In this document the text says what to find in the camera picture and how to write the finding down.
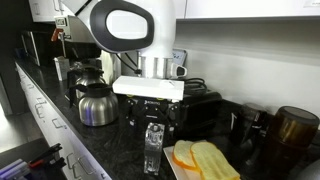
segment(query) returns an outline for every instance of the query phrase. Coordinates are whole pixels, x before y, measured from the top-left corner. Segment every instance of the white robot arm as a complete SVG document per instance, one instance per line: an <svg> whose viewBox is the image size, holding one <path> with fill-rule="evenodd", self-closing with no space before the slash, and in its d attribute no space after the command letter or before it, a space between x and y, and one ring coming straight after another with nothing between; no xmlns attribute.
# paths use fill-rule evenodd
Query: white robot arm
<svg viewBox="0 0 320 180"><path fill-rule="evenodd" d="M139 52L141 77L135 79L134 88L127 86L133 82L132 77L120 77L113 85L116 93L182 100L183 82L165 80L186 75L185 68L172 62L176 30L172 0L62 0L62 3L86 25L102 50ZM164 88L168 91L159 92L171 95L154 93L153 88L158 91Z"/></svg>

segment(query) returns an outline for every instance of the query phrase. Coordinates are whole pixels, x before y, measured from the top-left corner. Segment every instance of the cabinet door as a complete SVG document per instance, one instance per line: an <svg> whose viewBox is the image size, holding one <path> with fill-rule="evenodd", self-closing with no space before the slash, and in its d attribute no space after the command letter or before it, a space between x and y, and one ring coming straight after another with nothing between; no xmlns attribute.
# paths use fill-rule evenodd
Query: cabinet door
<svg viewBox="0 0 320 180"><path fill-rule="evenodd" d="M186 15L187 0L173 0L176 19L184 19Z"/></svg>
<svg viewBox="0 0 320 180"><path fill-rule="evenodd" d="M71 13L76 13L81 7L87 3L87 0L60 0L61 4L63 4L64 9L68 9Z"/></svg>
<svg viewBox="0 0 320 180"><path fill-rule="evenodd" d="M32 90L34 87L34 85L31 83L31 80L28 78L28 76L24 73L24 71L20 68L20 66L18 64L16 64L17 67L17 71L20 77L20 85L22 90L24 91L24 94L26 96L27 102L28 102L28 106L29 109L32 110L33 106L31 105L31 101L30 101L30 90Z"/></svg>
<svg viewBox="0 0 320 180"><path fill-rule="evenodd" d="M311 7L308 5L308 0L201 0L201 3L197 0L188 0L186 10L186 19L319 15L319 7Z"/></svg>
<svg viewBox="0 0 320 180"><path fill-rule="evenodd" d="M67 6L65 6L63 3L61 3L61 1L59 1L59 3L60 3L60 10L61 10L62 15L74 16L74 13Z"/></svg>
<svg viewBox="0 0 320 180"><path fill-rule="evenodd" d="M52 22L54 16L61 15L56 0L29 0L34 22Z"/></svg>
<svg viewBox="0 0 320 180"><path fill-rule="evenodd" d="M81 176L84 180L111 180L109 175L100 166L96 159L91 155L82 142L75 136L71 135L73 149L75 151L75 157L78 160L82 171L78 176Z"/></svg>
<svg viewBox="0 0 320 180"><path fill-rule="evenodd" d="M41 96L40 92L37 92L38 89L34 89L32 91L32 93L28 93L29 94L29 99L31 102L31 112L36 120L36 122L38 123L42 134L44 135L44 137L48 137L49 132L48 132L48 128L46 126L46 123L48 123L48 117L45 114L45 105L47 104L47 101Z"/></svg>
<svg viewBox="0 0 320 180"><path fill-rule="evenodd" d="M73 178L72 165L76 163L74 157L73 146L69 140L69 133L71 131L62 118L56 113L50 104L46 106L45 113L47 119L47 131L48 137L46 137L48 144L53 146L57 143L61 144L62 149L59 151L60 157L63 157L66 162L66 166L63 167L63 172L68 179Z"/></svg>

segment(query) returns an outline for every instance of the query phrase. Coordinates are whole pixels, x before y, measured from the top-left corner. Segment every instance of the metal handle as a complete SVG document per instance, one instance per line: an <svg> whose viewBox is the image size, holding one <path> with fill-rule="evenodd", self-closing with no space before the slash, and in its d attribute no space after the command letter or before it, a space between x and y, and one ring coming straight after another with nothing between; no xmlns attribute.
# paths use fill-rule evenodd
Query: metal handle
<svg viewBox="0 0 320 180"><path fill-rule="evenodd" d="M33 5L34 5L35 14L36 15L40 15L39 4L38 3L33 3Z"/></svg>
<svg viewBox="0 0 320 180"><path fill-rule="evenodd" d="M85 168L85 165L83 164L82 162L82 159L84 158L85 156L82 156L78 159L78 162L80 163L80 166L83 168L83 170L88 174L88 175L91 175L95 172L95 170L93 169L92 165L90 164L90 162L88 161L88 163L90 164L90 166L92 167L92 171L91 172L88 172L87 169Z"/></svg>
<svg viewBox="0 0 320 180"><path fill-rule="evenodd" d="M57 12L59 12L59 9L56 8L55 0L52 0L52 2L53 2L53 8L54 8L54 10L57 11Z"/></svg>
<svg viewBox="0 0 320 180"><path fill-rule="evenodd" d="M68 164L68 168L72 169L72 167L70 166L70 161L69 161L69 157L73 155L73 153L70 153L66 158L67 158L67 164Z"/></svg>
<svg viewBox="0 0 320 180"><path fill-rule="evenodd" d="M38 101L38 103L39 103L39 104L46 104L46 103L47 103L47 101L46 101L46 100L44 100L44 101L40 102L40 100L41 100L41 99L43 99L43 98L37 98L37 101Z"/></svg>
<svg viewBox="0 0 320 180"><path fill-rule="evenodd" d="M60 11L64 11L64 9L62 8L63 5L62 5L62 3L61 3L61 0L58 0L58 1L59 1L59 9L60 9Z"/></svg>
<svg viewBox="0 0 320 180"><path fill-rule="evenodd" d="M78 178L81 177L81 175L80 175L80 176L77 176L77 174L76 174L76 164L78 164L78 163L79 163L79 162L76 162L76 163L74 163L74 164L72 165L73 177L74 177L75 179L78 179Z"/></svg>
<svg viewBox="0 0 320 180"><path fill-rule="evenodd" d="M57 126L56 123L54 123L54 121L58 121L58 119L57 118L52 119L52 123L56 129L63 128L63 126L61 124L60 124L60 126Z"/></svg>
<svg viewBox="0 0 320 180"><path fill-rule="evenodd" d="M27 84L28 89L33 89L34 85L33 84Z"/></svg>
<svg viewBox="0 0 320 180"><path fill-rule="evenodd" d="M40 111L39 111L40 108L43 108L43 107L41 106L41 103L38 103L38 104L34 105L34 107L35 107L35 109L36 109L36 113L37 113L38 117L39 117L40 119L43 119L44 116L41 116L42 114L41 114Z"/></svg>
<svg viewBox="0 0 320 180"><path fill-rule="evenodd" d="M66 57L67 54L66 54L66 47L65 47L65 43L64 43L65 33L64 33L64 32L59 32L58 36L59 36L60 41L61 41L61 43L62 43L63 56Z"/></svg>

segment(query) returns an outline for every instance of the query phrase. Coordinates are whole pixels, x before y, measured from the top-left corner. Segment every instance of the cabinet handle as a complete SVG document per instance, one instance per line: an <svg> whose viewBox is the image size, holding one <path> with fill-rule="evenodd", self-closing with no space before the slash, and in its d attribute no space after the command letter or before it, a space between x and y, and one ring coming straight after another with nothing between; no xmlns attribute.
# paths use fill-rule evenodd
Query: cabinet handle
<svg viewBox="0 0 320 180"><path fill-rule="evenodd" d="M52 2L53 2L53 7L54 7L54 10L55 10L55 11L57 11L57 12L59 12L59 9L57 9L57 8L56 8L56 3L55 3L55 0L52 0Z"/></svg>
<svg viewBox="0 0 320 180"><path fill-rule="evenodd" d="M47 103L46 100L40 102L41 99L43 99L43 98L37 98L38 104L46 104Z"/></svg>
<svg viewBox="0 0 320 180"><path fill-rule="evenodd" d="M40 12L39 12L39 4L38 4L38 3L33 3L33 5L34 5L35 14L36 14L36 15L40 15Z"/></svg>
<svg viewBox="0 0 320 180"><path fill-rule="evenodd" d="M28 89L33 89L34 88L33 84L27 84L27 86L28 86Z"/></svg>
<svg viewBox="0 0 320 180"><path fill-rule="evenodd" d="M56 123L54 123L55 121L58 121L58 119L57 119L57 118L52 119L52 123L53 123L53 125L54 125L54 127L55 127L56 129L59 129L59 128L62 128L62 127L63 127L61 124L60 124L60 126L57 126Z"/></svg>
<svg viewBox="0 0 320 180"><path fill-rule="evenodd" d="M39 111L39 109L42 108L41 104L38 103L38 104L34 105L34 107L35 107L35 109L36 109L36 113L37 113L38 117L39 117L40 119L43 119L44 116L41 116L42 114L41 114L40 111Z"/></svg>
<svg viewBox="0 0 320 180"><path fill-rule="evenodd" d="M76 164L78 164L78 163L79 163L79 162L76 162L76 163L74 163L74 164L72 165L73 177L74 177L75 179L78 179L78 178L81 177L81 175L80 175L80 176L77 176L77 174L76 174Z"/></svg>
<svg viewBox="0 0 320 180"><path fill-rule="evenodd" d="M69 157L73 155L73 153L70 153L66 158L67 158L67 164L68 164L68 168L72 169L72 167L70 166L70 161L69 161Z"/></svg>
<svg viewBox="0 0 320 180"><path fill-rule="evenodd" d="M59 1L59 9L60 9L60 11L64 11L63 5L62 5L62 3L61 3L61 0L58 0L58 1Z"/></svg>
<svg viewBox="0 0 320 180"><path fill-rule="evenodd" d="M89 172L89 171L85 168L85 165L84 165L83 162L82 162L82 159L83 159L84 157L85 157L85 156L80 157L80 158L78 159L78 162L80 163L80 166L83 168L83 170L84 170L87 174L91 175L91 174L93 174L93 173L95 172L95 170L93 169L93 167L92 167L92 165L90 164L89 161L88 161L88 163L89 163L90 166L92 167L92 171Z"/></svg>

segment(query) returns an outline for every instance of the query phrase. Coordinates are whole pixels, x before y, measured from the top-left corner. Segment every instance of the backsplash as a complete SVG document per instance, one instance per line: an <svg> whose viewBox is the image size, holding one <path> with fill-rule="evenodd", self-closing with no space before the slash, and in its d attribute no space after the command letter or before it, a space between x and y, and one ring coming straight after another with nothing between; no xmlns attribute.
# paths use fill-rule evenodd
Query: backsplash
<svg viewBox="0 0 320 180"><path fill-rule="evenodd" d="M318 32L319 21L183 22L174 47L188 52L188 77L204 78L224 99L320 117Z"/></svg>

